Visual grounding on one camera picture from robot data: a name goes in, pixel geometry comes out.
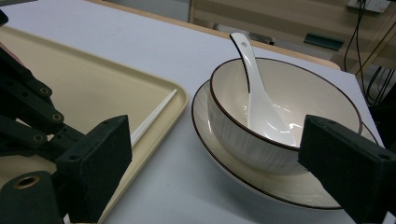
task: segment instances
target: bowl rim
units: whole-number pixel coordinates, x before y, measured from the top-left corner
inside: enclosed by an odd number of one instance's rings
[[[283,61],[280,61],[280,60],[277,60],[277,59],[270,59],[270,58],[263,58],[263,57],[256,57],[256,60],[257,60],[257,59],[260,59],[260,60],[267,60],[267,61],[274,61],[274,62],[278,62],[278,63],[285,63],[285,64],[288,64],[288,65],[291,65],[291,66],[300,68],[300,69],[302,69],[302,70],[305,70],[305,71],[308,72],[308,73],[311,73],[312,75],[314,75],[314,76],[316,76],[316,77],[321,78],[322,80],[324,80],[325,82],[327,82],[328,84],[330,84],[331,86],[333,86],[334,88],[336,88],[338,91],[340,91],[340,92],[348,99],[348,101],[352,104],[353,108],[355,109],[356,113],[358,114],[358,118],[359,118],[359,130],[358,130],[358,133],[361,133],[361,130],[362,130],[362,120],[361,120],[361,113],[359,112],[359,109],[355,106],[355,104],[353,103],[353,101],[352,101],[352,100],[351,100],[340,88],[338,88],[337,86],[335,86],[335,85],[334,85],[333,83],[331,83],[329,80],[327,80],[327,79],[324,78],[324,77],[321,77],[320,75],[318,75],[318,74],[316,74],[316,73],[314,73],[314,72],[312,72],[312,71],[310,71],[310,70],[308,70],[308,69],[306,69],[306,68],[303,68],[303,67],[301,67],[301,66],[299,66],[299,65],[296,65],[296,64],[293,64],[293,63],[288,63],[288,62],[283,62]],[[247,132],[247,133],[249,133],[249,134],[252,134],[253,136],[255,136],[255,137],[261,139],[262,141],[267,142],[267,143],[270,143],[270,144],[272,144],[272,145],[275,145],[275,146],[278,146],[278,147],[282,147],[282,148],[284,148],[284,149],[291,150],[291,151],[299,151],[299,150],[300,150],[299,147],[293,147],[293,146],[285,145],[285,144],[283,144],[283,143],[279,143],[279,142],[277,142],[277,141],[271,140],[271,139],[266,138],[266,137],[264,137],[264,136],[262,136],[262,135],[260,135],[260,134],[258,134],[258,133],[255,133],[255,132],[251,131],[248,127],[246,127],[245,125],[243,125],[243,124],[242,124],[241,122],[239,122],[237,119],[233,118],[233,116],[231,116],[231,115],[227,112],[227,110],[221,105],[221,103],[219,102],[218,98],[216,97],[216,94],[215,94],[215,91],[214,91],[214,87],[213,87],[213,82],[212,82],[212,80],[213,80],[214,75],[216,74],[216,72],[217,72],[224,64],[226,64],[226,63],[231,63],[231,62],[234,62],[234,61],[241,61],[241,63],[242,63],[241,58],[235,58],[235,59],[231,59],[231,60],[229,60],[229,61],[226,61],[226,62],[224,62],[224,63],[221,63],[219,66],[217,66],[217,67],[215,68],[215,70],[213,70],[212,75],[210,76],[210,79],[209,79],[209,83],[210,83],[210,95],[212,96],[212,98],[213,98],[215,104],[219,107],[219,109],[221,110],[221,112],[222,112],[223,114],[225,114],[225,116],[226,116],[228,119],[230,119],[230,121],[232,121],[234,124],[236,124],[239,128],[242,128],[245,132]]]

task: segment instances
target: white ceramic bowl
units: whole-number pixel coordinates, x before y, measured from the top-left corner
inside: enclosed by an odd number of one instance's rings
[[[337,121],[361,132],[361,116],[350,99],[326,79],[293,64],[257,58],[265,89],[290,127],[296,147],[248,128],[248,82],[239,59],[221,64],[210,78],[208,113],[212,132],[238,160],[275,175],[306,173],[298,160],[305,115]]]

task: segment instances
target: white ceramic plate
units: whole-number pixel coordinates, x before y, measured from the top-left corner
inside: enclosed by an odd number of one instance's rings
[[[215,163],[244,186],[278,202],[316,209],[341,209],[337,201],[310,173],[304,175],[268,175],[242,163],[233,157],[211,132],[207,115],[207,97],[210,93],[207,81],[196,92],[192,102],[192,121],[206,150]],[[363,136],[375,140],[363,128]]]

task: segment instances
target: white table surface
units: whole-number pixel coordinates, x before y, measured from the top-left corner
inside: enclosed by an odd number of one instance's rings
[[[180,120],[106,223],[353,223],[343,210],[313,210],[260,197],[210,159],[192,125],[191,101],[220,63],[239,57],[230,40],[81,0],[39,0],[1,9],[10,27],[170,79],[189,93]],[[353,99],[379,138],[352,75],[264,49],[255,53],[331,80]]]

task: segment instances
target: tray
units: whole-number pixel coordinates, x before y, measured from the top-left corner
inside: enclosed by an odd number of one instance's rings
[[[171,81],[6,26],[0,29],[0,40],[52,89],[51,100],[64,114],[64,123],[82,133],[105,119],[124,114],[128,115],[133,132],[177,89],[134,146],[133,161],[99,220],[103,222],[185,109],[188,94]],[[53,172],[55,167],[37,156],[0,157],[0,187],[17,175],[37,170]]]

